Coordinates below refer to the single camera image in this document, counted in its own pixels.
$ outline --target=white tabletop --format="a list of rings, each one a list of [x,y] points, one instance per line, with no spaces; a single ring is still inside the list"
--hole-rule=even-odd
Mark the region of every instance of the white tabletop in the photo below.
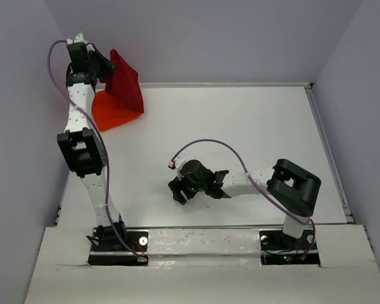
[[[182,206],[167,184],[175,152],[190,141],[212,138],[230,144],[250,171],[287,158],[319,176],[313,219],[345,223],[338,191],[303,87],[186,87],[142,89],[146,113],[103,133],[110,155],[113,202],[127,226],[281,224],[284,215],[263,197],[212,199],[202,193]],[[241,172],[227,148],[200,143],[181,155],[211,170]],[[70,174],[60,227],[92,227],[96,218],[85,187]]]
[[[174,230],[166,229],[174,236],[169,243],[154,233],[157,239],[148,250],[173,244],[182,256],[168,255],[162,261],[158,255],[149,255],[147,267],[93,267],[87,264],[90,242],[86,239],[92,227],[47,228],[25,303],[380,304],[380,273],[361,226],[318,225],[322,267],[262,266],[260,255],[248,250],[223,256],[225,249],[237,248],[234,242],[214,254],[195,254],[190,248],[194,244],[176,238]],[[234,240],[232,229],[219,230]],[[259,248],[246,229],[234,230],[238,230],[238,244]]]

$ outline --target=wire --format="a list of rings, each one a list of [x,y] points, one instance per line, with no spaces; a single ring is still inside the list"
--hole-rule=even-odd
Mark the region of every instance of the wire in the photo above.
[[[314,246],[314,241],[315,241],[315,224],[313,222],[313,220],[311,218],[309,218],[306,222],[303,222],[301,221],[300,219],[296,218],[291,212],[289,212],[287,209],[284,209],[279,203],[277,203],[276,201],[274,201],[252,178],[252,176],[250,175],[248,169],[246,168],[246,165],[245,165],[245,162],[242,160],[241,158],[241,155],[239,155],[239,153],[237,151],[235,151],[235,149],[233,147],[231,147],[230,145],[222,142],[222,141],[218,141],[216,139],[198,139],[196,141],[192,141],[192,142],[189,142],[187,145],[185,145],[183,148],[181,148],[180,150],[178,150],[178,152],[176,152],[176,154],[172,157],[171,161],[172,163],[174,163],[175,159],[178,157],[178,155],[180,153],[182,153],[186,148],[188,148],[189,146],[191,146],[192,144],[196,144],[196,143],[202,143],[202,142],[210,142],[210,143],[217,143],[217,144],[221,144],[225,147],[227,147],[228,149],[230,149],[234,154],[235,156],[238,158],[239,162],[241,163],[241,166],[243,167],[243,170],[245,171],[245,173],[248,175],[248,178],[249,180],[251,181],[251,183],[253,184],[253,186],[256,188],[257,191],[259,191],[259,193],[261,195],[263,195],[266,200],[268,200],[269,202],[271,202],[277,209],[279,209],[280,211],[284,212],[286,215],[288,215],[289,217],[291,217],[293,220],[295,220],[297,223],[300,223],[301,225],[308,225],[310,222],[311,222],[311,225],[312,225],[312,242],[311,242],[311,246],[306,250],[304,251],[304,253],[302,254],[303,255],[306,255],[311,249],[312,247]]]
[[[136,252],[133,244],[130,244],[130,247],[131,247],[131,249],[132,249],[133,252]]]
[[[94,122],[94,120],[91,118],[91,116],[89,114],[87,114],[86,111],[84,111],[82,108],[76,106],[76,103],[74,103],[73,100],[70,99],[69,95],[59,86],[59,84],[56,82],[56,80],[55,80],[55,78],[53,76],[52,69],[51,69],[51,55],[52,55],[53,48],[55,47],[55,45],[57,45],[59,43],[65,43],[66,44],[67,42],[66,42],[66,40],[57,40],[54,43],[52,43],[52,45],[51,45],[51,47],[49,48],[49,51],[48,51],[48,56],[47,56],[47,59],[46,59],[46,66],[47,66],[47,69],[48,69],[49,77],[51,78],[52,83],[54,84],[54,86],[63,95],[63,97],[65,97],[65,99],[72,106],[74,106],[79,112],[81,112],[81,114],[83,114],[86,117],[87,121],[92,125],[94,131],[96,132],[97,136],[99,137],[99,140],[100,140],[101,144],[104,147],[104,154],[105,154],[105,157],[106,157],[106,169],[107,169],[107,174],[106,174],[106,199],[105,199],[107,217],[108,217],[108,220],[110,221],[111,228],[113,229],[113,231],[114,231],[117,239],[120,241],[120,243],[122,244],[122,246],[124,246],[125,249],[127,249],[130,252],[132,252],[133,254],[135,254],[135,256],[138,257],[139,255],[135,251],[132,251],[131,248],[129,248],[129,246],[124,242],[124,240],[122,239],[122,237],[118,233],[117,228],[115,227],[113,219],[111,217],[110,209],[108,208],[108,195],[110,193],[110,161],[108,159],[108,152],[107,152],[107,149],[106,149],[106,145],[104,144],[103,137],[101,136],[100,130],[97,128],[97,125]]]
[[[296,253],[291,257],[291,259],[290,259],[290,263],[294,260],[294,257],[298,254],[298,252],[299,252],[299,248],[297,248],[297,251],[296,251]]]
[[[302,243],[303,243],[304,248],[307,250],[308,248],[307,248],[305,242],[303,241]]]
[[[136,244],[138,246],[138,248],[142,252],[142,255],[144,256],[145,255],[145,251],[142,249],[142,246],[135,239],[131,239],[131,242],[133,242],[134,244]]]
[[[262,250],[263,252],[266,252],[268,255],[281,255],[282,253],[286,253],[286,252],[291,252],[293,251],[293,249],[290,249],[290,250],[282,250],[282,251],[279,251],[279,252],[269,252],[267,250]]]

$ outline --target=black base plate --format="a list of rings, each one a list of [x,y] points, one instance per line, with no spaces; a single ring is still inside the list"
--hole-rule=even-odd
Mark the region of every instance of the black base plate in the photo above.
[[[146,258],[146,262],[139,262],[137,257],[129,252],[122,244],[98,244],[91,245],[91,253],[88,263],[93,266],[147,266],[149,257],[146,254],[148,244],[139,247],[141,237],[148,238],[148,231],[127,230],[127,245],[133,248],[138,255]]]
[[[304,245],[310,246],[311,242],[307,238],[312,240],[312,230],[307,229],[303,231],[303,235],[299,239],[285,235],[281,230],[262,230],[259,231],[260,246],[262,251],[277,251],[277,250],[302,250],[304,251]],[[317,244],[314,243],[312,250],[317,249]]]
[[[260,261],[262,265],[320,265],[318,253],[309,253],[304,259],[297,258],[302,254],[299,251],[297,255],[294,254],[278,254],[278,255],[262,255]]]

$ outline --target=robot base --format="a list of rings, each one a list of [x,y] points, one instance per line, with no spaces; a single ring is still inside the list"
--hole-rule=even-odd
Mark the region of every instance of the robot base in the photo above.
[[[93,266],[146,266],[148,265],[148,231],[127,229],[126,244],[139,257],[128,251],[118,239],[116,242],[100,242],[91,240],[88,264]]]
[[[290,237],[281,230],[259,231],[259,235],[262,265],[320,265],[316,243],[307,255],[302,256],[313,241],[311,229],[304,230],[299,239]]]

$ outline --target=orange fabric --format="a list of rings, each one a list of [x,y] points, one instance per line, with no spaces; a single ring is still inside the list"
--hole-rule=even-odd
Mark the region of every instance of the orange fabric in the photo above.
[[[99,130],[114,128],[141,115],[128,109],[127,104],[129,101],[114,97],[106,91],[96,93],[91,110]]]

